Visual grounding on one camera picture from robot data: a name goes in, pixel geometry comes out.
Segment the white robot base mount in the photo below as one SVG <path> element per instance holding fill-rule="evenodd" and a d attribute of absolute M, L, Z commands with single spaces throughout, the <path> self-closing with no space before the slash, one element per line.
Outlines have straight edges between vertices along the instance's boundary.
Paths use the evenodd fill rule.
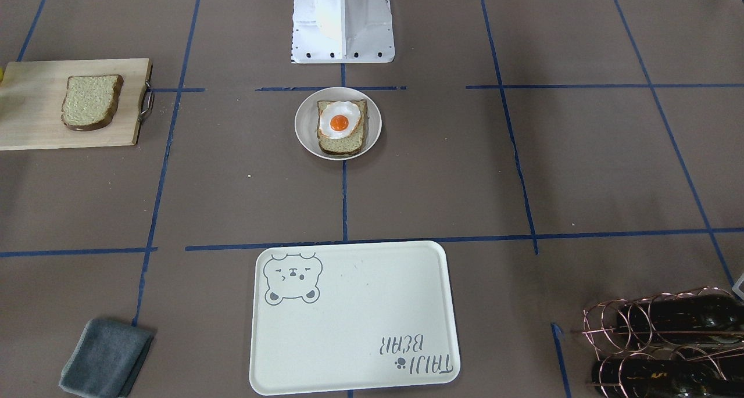
<path fill-rule="evenodd" d="M 391 63 L 391 0 L 293 0 L 291 61 Z"/>

